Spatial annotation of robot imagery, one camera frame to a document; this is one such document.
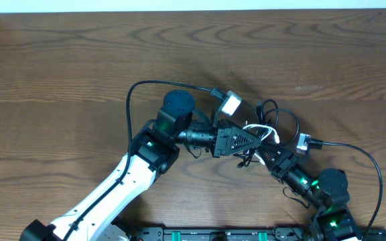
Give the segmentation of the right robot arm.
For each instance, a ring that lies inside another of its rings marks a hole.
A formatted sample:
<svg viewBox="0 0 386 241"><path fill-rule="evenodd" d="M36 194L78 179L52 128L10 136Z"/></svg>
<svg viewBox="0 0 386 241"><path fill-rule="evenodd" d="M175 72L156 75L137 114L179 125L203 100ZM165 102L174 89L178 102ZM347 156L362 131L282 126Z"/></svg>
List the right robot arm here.
<svg viewBox="0 0 386 241"><path fill-rule="evenodd" d="M316 208L304 240L364 240L347 203L348 179L340 169L324 169L319 175L306 170L305 156L268 143L257 148L271 176Z"/></svg>

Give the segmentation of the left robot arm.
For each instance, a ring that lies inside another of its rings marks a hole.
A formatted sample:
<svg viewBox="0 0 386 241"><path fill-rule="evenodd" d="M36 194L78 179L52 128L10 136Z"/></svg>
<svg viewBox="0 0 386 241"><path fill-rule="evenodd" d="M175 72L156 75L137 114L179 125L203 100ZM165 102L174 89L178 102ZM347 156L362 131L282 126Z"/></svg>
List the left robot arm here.
<svg viewBox="0 0 386 241"><path fill-rule="evenodd" d="M86 198L49 225L34 220L21 240L128 240L114 228L121 211L166 173L179 156L179 145L210 151L213 157L252 151L261 139L231 122L213 125L192 120L194 97L173 90L164 97L157 118L130 140L127 154L111 174Z"/></svg>

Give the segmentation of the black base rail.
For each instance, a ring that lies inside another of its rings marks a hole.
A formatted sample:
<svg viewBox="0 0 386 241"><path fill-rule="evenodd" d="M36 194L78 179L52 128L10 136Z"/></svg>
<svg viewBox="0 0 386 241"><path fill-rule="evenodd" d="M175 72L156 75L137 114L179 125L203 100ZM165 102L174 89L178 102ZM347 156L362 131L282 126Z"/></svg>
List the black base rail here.
<svg viewBox="0 0 386 241"><path fill-rule="evenodd" d="M301 241L314 240L303 228L277 226L265 229L186 229L147 227L132 234L136 241Z"/></svg>

